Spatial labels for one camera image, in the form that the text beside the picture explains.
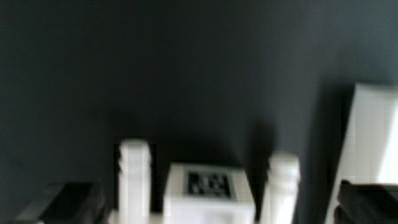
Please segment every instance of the white object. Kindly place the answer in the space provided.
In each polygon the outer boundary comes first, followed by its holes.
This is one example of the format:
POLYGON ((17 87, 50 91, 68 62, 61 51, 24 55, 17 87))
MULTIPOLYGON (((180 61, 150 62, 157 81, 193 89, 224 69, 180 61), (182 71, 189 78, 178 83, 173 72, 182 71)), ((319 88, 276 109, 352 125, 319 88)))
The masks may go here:
POLYGON ((255 201, 246 171, 173 164, 164 224, 253 224, 255 201))
POLYGON ((356 85, 351 121, 326 224, 333 224, 342 180, 398 184, 398 88, 356 85))
POLYGON ((150 223, 152 154, 143 140, 121 143, 120 224, 150 223))
POLYGON ((301 181, 299 158, 287 152, 271 157, 260 224, 292 224, 301 181))

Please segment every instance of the dark wall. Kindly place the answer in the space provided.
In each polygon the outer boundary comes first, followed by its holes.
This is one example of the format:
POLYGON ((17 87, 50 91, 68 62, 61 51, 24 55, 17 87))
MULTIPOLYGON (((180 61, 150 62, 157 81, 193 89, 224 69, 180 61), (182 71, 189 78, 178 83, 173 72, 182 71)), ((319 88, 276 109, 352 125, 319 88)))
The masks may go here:
POLYGON ((242 165, 303 161, 297 223, 322 223, 354 82, 398 81, 395 0, 0 2, 0 222, 50 181, 104 181, 114 149, 242 165))

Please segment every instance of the white cylinder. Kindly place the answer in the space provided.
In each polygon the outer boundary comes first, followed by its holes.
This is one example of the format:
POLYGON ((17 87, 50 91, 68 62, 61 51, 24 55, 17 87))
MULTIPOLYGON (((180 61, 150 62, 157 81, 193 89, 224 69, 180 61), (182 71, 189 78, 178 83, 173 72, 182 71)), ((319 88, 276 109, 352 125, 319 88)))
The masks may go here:
POLYGON ((287 152, 276 152, 271 157, 260 224, 292 224, 299 180, 299 158, 287 152))
POLYGON ((143 140, 121 144, 120 173, 120 222, 150 223, 152 156, 143 140))

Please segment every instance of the white panel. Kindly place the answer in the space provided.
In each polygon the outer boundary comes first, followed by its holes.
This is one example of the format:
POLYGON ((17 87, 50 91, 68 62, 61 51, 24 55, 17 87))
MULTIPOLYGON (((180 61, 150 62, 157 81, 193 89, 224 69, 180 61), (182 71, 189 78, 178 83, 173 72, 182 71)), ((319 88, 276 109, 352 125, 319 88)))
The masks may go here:
POLYGON ((398 89, 358 84, 326 224, 340 182, 398 184, 398 89))

